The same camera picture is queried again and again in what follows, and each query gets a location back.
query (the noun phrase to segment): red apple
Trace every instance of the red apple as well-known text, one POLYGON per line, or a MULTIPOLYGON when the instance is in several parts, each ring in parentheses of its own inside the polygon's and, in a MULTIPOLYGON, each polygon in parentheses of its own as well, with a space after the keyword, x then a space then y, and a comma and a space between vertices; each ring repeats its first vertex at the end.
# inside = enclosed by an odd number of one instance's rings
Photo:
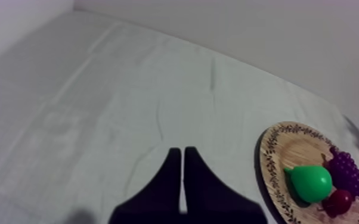
POLYGON ((349 191, 336 190, 330 198, 323 200, 322 205, 330 216, 346 213, 352 205, 352 195, 349 191))

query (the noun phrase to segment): white table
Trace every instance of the white table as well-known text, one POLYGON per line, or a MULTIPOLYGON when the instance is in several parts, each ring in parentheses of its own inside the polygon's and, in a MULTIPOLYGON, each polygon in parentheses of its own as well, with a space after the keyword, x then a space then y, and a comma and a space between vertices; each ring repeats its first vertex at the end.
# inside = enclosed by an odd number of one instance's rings
POLYGON ((275 223, 253 154, 282 121, 318 129, 359 166, 359 122, 325 100, 177 38, 65 15, 0 58, 0 224, 107 223, 170 147, 188 145, 275 223))

